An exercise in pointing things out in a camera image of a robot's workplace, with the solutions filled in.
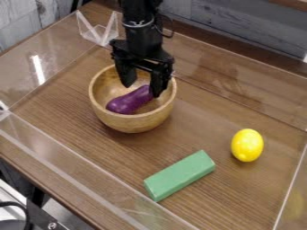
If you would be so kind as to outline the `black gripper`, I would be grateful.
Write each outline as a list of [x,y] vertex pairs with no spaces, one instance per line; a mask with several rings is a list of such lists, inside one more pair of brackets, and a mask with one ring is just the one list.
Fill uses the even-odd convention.
[[113,39],[112,59],[121,84],[128,88],[136,81],[136,69],[151,72],[149,90],[155,98],[168,87],[173,57],[163,49],[163,24],[157,19],[143,25],[124,22],[124,39]]

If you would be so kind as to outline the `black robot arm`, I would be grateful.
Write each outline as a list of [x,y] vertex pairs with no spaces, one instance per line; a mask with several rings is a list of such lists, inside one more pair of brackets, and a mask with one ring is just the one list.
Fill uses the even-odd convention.
[[123,40],[112,39],[112,59],[121,84],[128,88],[136,81],[136,70],[149,73],[149,92],[155,98],[168,87],[173,57],[163,49],[163,33],[159,5],[163,0],[119,0],[123,9]]

